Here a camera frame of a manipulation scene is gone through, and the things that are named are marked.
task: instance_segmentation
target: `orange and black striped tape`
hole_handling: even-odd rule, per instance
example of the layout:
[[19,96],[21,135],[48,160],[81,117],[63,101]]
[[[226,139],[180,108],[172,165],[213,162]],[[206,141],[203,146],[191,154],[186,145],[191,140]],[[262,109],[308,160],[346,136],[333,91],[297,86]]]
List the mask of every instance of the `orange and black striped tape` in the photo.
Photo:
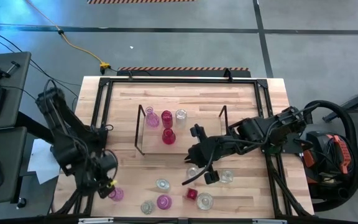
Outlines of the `orange and black striped tape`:
[[152,3],[152,2],[191,2],[195,0],[88,0],[88,4],[117,4],[117,3]]
[[[225,67],[122,67],[118,68],[120,71],[133,71],[133,70],[183,70],[183,71],[215,71],[224,70]],[[228,68],[232,71],[248,71],[244,67],[231,67]]]

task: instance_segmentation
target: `white paper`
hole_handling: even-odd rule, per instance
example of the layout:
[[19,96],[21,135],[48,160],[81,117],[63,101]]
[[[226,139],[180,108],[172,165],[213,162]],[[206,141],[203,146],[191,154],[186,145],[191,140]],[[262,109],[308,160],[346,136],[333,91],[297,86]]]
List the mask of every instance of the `white paper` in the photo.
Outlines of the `white paper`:
[[27,171],[35,171],[40,184],[57,177],[60,166],[50,152],[50,144],[42,139],[34,140]]

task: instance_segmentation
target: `gray floor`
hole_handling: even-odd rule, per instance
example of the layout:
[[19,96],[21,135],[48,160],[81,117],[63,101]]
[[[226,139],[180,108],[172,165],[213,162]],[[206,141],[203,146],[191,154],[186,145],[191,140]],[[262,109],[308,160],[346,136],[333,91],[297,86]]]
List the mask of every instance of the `gray floor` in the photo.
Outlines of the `gray floor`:
[[[252,0],[110,5],[87,5],[85,0],[33,2],[61,26],[257,28]],[[265,29],[358,30],[358,0],[260,0],[259,4]],[[50,25],[25,1],[8,0],[0,0],[0,24]],[[98,62],[68,46],[56,32],[0,31],[0,34],[31,52],[33,60],[53,77],[81,83],[84,75],[99,75]],[[258,34],[67,32],[67,36],[114,68],[249,67],[253,77],[266,77]],[[273,75],[285,79],[292,105],[303,107],[311,100],[341,104],[358,92],[358,35],[266,35],[266,39]],[[0,53],[5,52],[8,50],[0,45]],[[46,80],[30,67],[25,89],[36,95]],[[80,90],[76,86],[70,88],[75,93]],[[67,91],[66,95],[67,102],[71,102],[73,95]],[[21,110],[45,124],[28,96],[24,95]],[[310,128],[341,132],[337,121],[331,124],[319,121],[326,113],[316,111],[313,115],[317,124]],[[358,130],[358,115],[353,118]],[[44,192],[47,187],[38,188]],[[27,210],[13,216],[31,213]],[[318,215],[358,221],[358,192],[345,205]]]

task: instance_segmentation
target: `wooden tabletop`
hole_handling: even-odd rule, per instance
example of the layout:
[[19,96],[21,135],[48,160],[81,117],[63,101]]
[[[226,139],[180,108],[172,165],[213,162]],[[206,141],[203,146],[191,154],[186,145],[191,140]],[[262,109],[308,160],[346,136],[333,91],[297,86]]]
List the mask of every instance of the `wooden tabletop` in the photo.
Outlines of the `wooden tabletop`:
[[[100,77],[84,77],[75,114],[85,124],[91,123],[96,92]],[[273,112],[289,106],[283,79],[268,79]],[[103,93],[98,123],[100,123],[106,91]],[[267,115],[265,101],[262,100]],[[232,155],[214,162],[214,168],[234,171],[234,181],[206,185],[201,177],[181,186],[187,179],[190,166],[183,162],[184,154],[150,153],[142,156],[134,147],[138,106],[152,106],[160,115],[164,110],[187,111],[189,117],[213,119],[222,107],[227,106],[229,125],[244,118],[257,116],[254,87],[248,84],[210,83],[115,83],[107,124],[114,126],[109,132],[106,149],[113,150],[119,159],[116,187],[124,190],[124,199],[94,198],[92,216],[107,217],[189,217],[189,218],[273,218],[272,199],[264,156],[256,149],[243,156]],[[288,188],[309,213],[313,212],[303,164],[294,155],[283,155]],[[140,205],[146,200],[154,203],[161,191],[157,179],[167,179],[171,185],[169,196],[172,207],[144,215]],[[199,193],[207,192],[214,198],[211,210],[197,208],[183,196],[188,187]],[[59,176],[54,204],[59,209],[75,190],[74,178]],[[277,186],[280,208],[285,212],[280,188]]]

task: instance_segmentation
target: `small glass bottle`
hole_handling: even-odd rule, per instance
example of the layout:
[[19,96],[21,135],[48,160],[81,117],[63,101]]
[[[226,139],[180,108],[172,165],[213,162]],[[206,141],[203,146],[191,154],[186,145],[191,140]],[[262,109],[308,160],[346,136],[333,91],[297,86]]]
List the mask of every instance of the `small glass bottle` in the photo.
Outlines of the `small glass bottle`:
[[172,205],[172,198],[168,195],[160,195],[157,198],[157,206],[162,210],[169,209]]
[[119,202],[124,198],[124,191],[121,188],[116,187],[108,197],[115,202]]
[[164,128],[172,128],[173,120],[172,120],[172,113],[169,111],[164,111],[161,114],[162,125]]
[[201,193],[197,197],[197,206],[202,210],[209,210],[214,205],[214,200],[209,193]]
[[152,128],[155,128],[160,124],[160,118],[154,113],[151,106],[146,108],[146,123]]
[[183,109],[179,109],[177,110],[177,112],[175,113],[175,117],[176,117],[176,126],[178,128],[184,128],[186,127],[186,119],[187,119],[187,112]]
[[162,133],[162,141],[165,144],[173,144],[176,139],[175,133],[170,128],[165,129]]
[[186,198],[190,200],[196,200],[197,199],[198,191],[195,189],[187,188]]
[[140,209],[145,215],[150,215],[154,211],[155,205],[151,200],[147,200],[143,202],[143,204],[140,206]]
[[231,183],[233,182],[234,173],[231,170],[222,170],[220,181],[222,183]]
[[193,178],[195,175],[198,174],[198,169],[197,167],[189,167],[186,171],[186,174],[187,174],[187,178],[188,179],[191,179]]
[[165,179],[158,179],[155,184],[162,190],[168,190],[170,188],[169,182]]

